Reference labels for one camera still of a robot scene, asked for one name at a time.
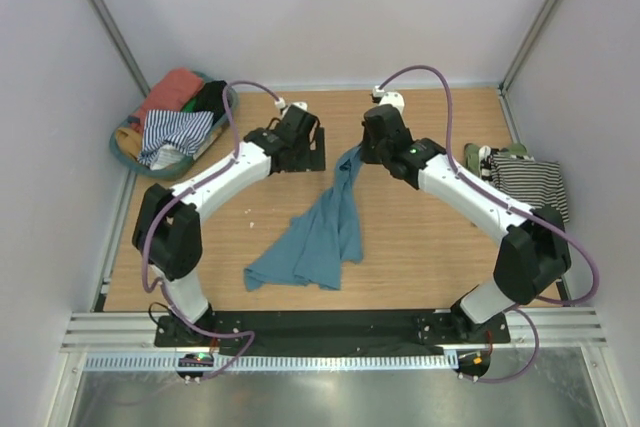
pile of clothes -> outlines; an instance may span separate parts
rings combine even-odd
[[[197,157],[224,115],[224,81],[205,82],[184,69],[170,71],[115,132],[120,151],[151,170]]]
[[[465,167],[496,189],[532,207],[551,205],[569,222],[569,206],[558,162],[537,161],[519,143],[503,149],[467,144]]]

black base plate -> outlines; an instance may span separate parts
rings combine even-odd
[[[156,347],[211,346],[211,339],[193,335],[176,323],[179,321],[170,316],[159,319]],[[462,341],[452,327],[451,314],[434,310],[223,311],[216,313],[215,325],[219,333],[253,330],[256,338],[245,355],[270,357],[437,354],[442,351],[438,345],[486,343],[487,330],[494,344],[511,341],[502,314],[489,321],[485,330]],[[220,353],[234,355],[244,342],[221,340]]]

metal frame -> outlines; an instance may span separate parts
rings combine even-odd
[[[124,40],[124,37],[120,32],[120,28],[118,27],[118,24],[116,24],[116,21],[113,19],[113,16],[111,15],[109,8],[107,7],[107,4],[104,0],[89,0],[89,3],[91,4],[91,7],[93,7],[93,10],[98,16],[98,19],[102,23],[102,26],[104,27],[107,35],[113,42],[113,45],[118,51],[122,62],[131,74],[133,81],[140,89],[140,92],[142,92],[142,95],[146,97],[150,90],[149,84],[147,83],[144,74],[140,70],[138,62],[131,53],[127,42]]]
[[[531,51],[535,48],[542,32],[557,11],[561,1],[544,1],[507,70],[504,80],[499,84],[500,102],[509,132],[514,141],[519,141],[520,135],[511,114],[509,88]],[[143,95],[147,95],[149,84],[105,1],[89,0],[89,2],[134,82]],[[129,174],[124,183],[120,207],[115,215],[113,228],[109,235],[108,247],[103,256],[103,282],[98,295],[100,291],[108,287],[134,182],[135,175]],[[616,427],[630,425],[623,409],[623,402],[620,400],[622,390],[620,389],[617,371],[612,363],[611,354],[606,346],[606,339],[595,311],[591,308],[529,308],[525,309],[525,311],[536,324],[540,335],[541,348],[582,347],[596,396],[607,424],[615,425]],[[507,315],[507,323],[513,341],[509,344],[498,344],[495,348],[531,348],[533,336],[526,321],[516,313],[509,313]],[[113,356],[118,353],[121,359],[143,359],[201,350],[158,349],[153,346],[154,336],[155,325],[145,313],[72,315],[60,349],[56,370],[58,389],[55,398],[52,400],[47,425],[64,426],[68,424],[85,365],[89,361],[89,366],[92,370],[95,370],[96,366],[102,365],[100,362],[93,362],[92,359],[105,358],[105,356]],[[448,346],[451,349],[482,347],[484,346]],[[166,365],[169,370],[175,368],[175,365],[171,362]]]
[[[540,336],[541,347],[575,347],[588,344],[606,346],[595,310],[590,307],[544,307],[524,309],[531,316]],[[533,346],[529,324],[516,312],[507,314],[513,338],[496,349]],[[161,349],[153,346],[156,326],[147,313],[73,314],[62,341],[62,353],[95,352],[199,352],[201,348]],[[448,345],[450,349],[484,348],[484,344]]]
[[[540,336],[540,347],[581,347],[585,361],[591,365],[592,381],[608,425],[624,426],[621,404],[617,402],[615,377],[609,364],[606,339],[594,309],[526,308]],[[533,346],[533,334],[526,320],[516,312],[506,315],[512,341],[496,344],[495,349],[522,349]],[[58,392],[51,407],[48,426],[67,425],[73,411],[81,374],[84,371],[175,371],[176,359],[202,348],[154,347],[156,326],[146,313],[83,313],[73,314],[60,350],[61,366]],[[484,344],[447,345],[444,356],[423,356],[404,361],[388,359],[247,359],[237,371],[322,371],[322,370],[402,370],[452,369],[455,350],[482,349]]]
[[[529,54],[536,46],[542,32],[558,10],[561,2],[562,0],[544,0],[542,3],[542,7],[538,11],[538,15],[536,15],[531,27],[529,27],[527,35],[525,35],[524,40],[520,44],[520,48],[513,58],[511,65],[507,69],[504,80],[500,84],[500,90],[502,92],[508,91],[511,85],[513,85],[513,81],[518,75],[518,72],[520,72],[520,69],[527,61]]]

wooden floor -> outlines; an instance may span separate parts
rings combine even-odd
[[[430,137],[444,145],[446,104],[441,90],[404,91],[404,119],[414,138]],[[326,128],[327,170],[277,174],[226,203],[203,227],[204,255],[198,266],[203,289],[219,310],[398,309],[449,307],[488,279],[497,247],[448,205],[389,176],[382,166],[365,165],[355,185],[365,258],[345,263],[341,291],[316,286],[265,285],[247,292],[243,269],[285,231],[292,216],[305,212],[332,184],[338,157],[362,138],[369,93],[292,92],[289,101],[306,101]],[[509,132],[494,89],[453,92],[454,155],[462,160],[467,142],[504,146]],[[241,135],[267,125],[276,111],[263,94],[241,94],[236,121]],[[197,162],[188,177],[232,150],[231,132]],[[131,236],[144,191],[154,181],[139,177],[111,287],[108,311],[144,311],[161,300],[140,285],[140,254]],[[557,298],[555,288],[547,295]]]

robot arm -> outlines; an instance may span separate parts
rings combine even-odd
[[[496,205],[463,182],[449,164],[445,149],[431,139],[414,140],[402,120],[404,102],[386,93],[364,115],[364,162],[382,164],[391,175],[414,189],[435,195],[471,220],[500,246],[491,279],[460,298],[452,307],[456,329],[466,338],[514,304],[530,303],[571,265],[567,243],[547,229],[510,212],[531,212],[563,229],[552,207],[534,209],[480,181],[464,167],[457,170],[510,208]]]
[[[212,328],[214,316],[196,269],[202,256],[201,226],[237,193],[273,173],[325,170],[324,129],[306,107],[303,102],[293,103],[283,110],[282,119],[247,134],[235,164],[202,187],[194,186],[220,171],[234,153],[189,180],[169,189],[155,184],[144,195],[133,235],[140,252],[158,212],[174,197],[191,191],[158,226],[149,262],[175,306],[202,329]]]

